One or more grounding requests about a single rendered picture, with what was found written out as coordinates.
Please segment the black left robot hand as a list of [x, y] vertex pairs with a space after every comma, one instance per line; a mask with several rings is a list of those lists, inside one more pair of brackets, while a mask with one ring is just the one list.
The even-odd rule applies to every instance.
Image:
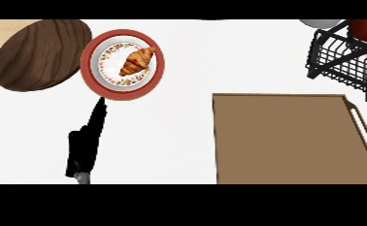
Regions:
[[100, 97], [87, 124], [67, 133], [67, 178], [79, 173], [88, 174], [93, 170], [106, 113], [104, 98]]

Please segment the brown rectangular tray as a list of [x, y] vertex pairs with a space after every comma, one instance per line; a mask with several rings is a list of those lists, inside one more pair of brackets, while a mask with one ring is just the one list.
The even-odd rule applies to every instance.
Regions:
[[367, 124], [343, 95], [214, 94], [218, 183], [367, 184]]

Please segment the red round placemat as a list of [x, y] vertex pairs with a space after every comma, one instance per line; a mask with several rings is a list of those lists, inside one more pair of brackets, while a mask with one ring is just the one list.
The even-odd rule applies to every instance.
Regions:
[[[101, 45], [106, 40], [113, 40], [116, 37], [133, 37], [134, 39], [138, 39], [156, 51], [156, 69], [152, 73], [152, 77], [140, 87], [133, 88], [130, 91], [115, 91], [110, 88], [106, 88], [94, 78], [94, 75], [91, 74], [91, 56], [96, 53], [96, 48]], [[153, 90], [161, 81], [162, 71], [164, 58], [161, 48], [153, 39], [134, 30], [116, 29], [100, 34], [87, 44], [79, 56], [79, 73], [82, 76], [84, 83], [88, 86], [90, 90], [99, 96], [104, 97], [109, 100], [128, 101], [144, 96]]]

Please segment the white floral rimmed plate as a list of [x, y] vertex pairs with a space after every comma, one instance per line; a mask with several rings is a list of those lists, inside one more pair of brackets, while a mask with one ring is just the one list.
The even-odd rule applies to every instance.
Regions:
[[127, 92], [140, 88], [152, 79], [156, 71], [156, 56], [152, 55], [147, 68], [131, 75], [121, 76], [119, 69], [128, 54], [149, 44], [133, 36], [113, 36], [94, 48], [90, 70], [97, 83], [112, 91]]

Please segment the golden brown croissant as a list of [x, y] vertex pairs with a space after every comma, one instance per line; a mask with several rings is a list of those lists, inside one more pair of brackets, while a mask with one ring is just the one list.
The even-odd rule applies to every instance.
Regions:
[[153, 48], [140, 48], [133, 51], [125, 58], [118, 74], [124, 77], [144, 70], [149, 66], [153, 53]]

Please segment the dark brown wooden round board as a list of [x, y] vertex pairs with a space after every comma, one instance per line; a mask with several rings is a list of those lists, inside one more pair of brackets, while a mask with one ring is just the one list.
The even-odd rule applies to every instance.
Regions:
[[0, 47], [0, 86], [11, 91], [42, 90], [78, 71], [91, 31], [79, 19], [42, 19]]

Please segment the grey round bowl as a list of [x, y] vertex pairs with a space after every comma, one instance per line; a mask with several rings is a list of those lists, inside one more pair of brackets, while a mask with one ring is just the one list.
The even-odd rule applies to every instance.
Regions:
[[316, 29], [328, 29], [332, 28], [338, 23], [338, 19], [301, 19], [300, 22]]

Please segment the dark red round object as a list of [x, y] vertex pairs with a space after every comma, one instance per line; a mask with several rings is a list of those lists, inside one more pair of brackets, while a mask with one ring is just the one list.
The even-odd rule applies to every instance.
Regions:
[[347, 31], [356, 40], [367, 42], [367, 19], [353, 19]]

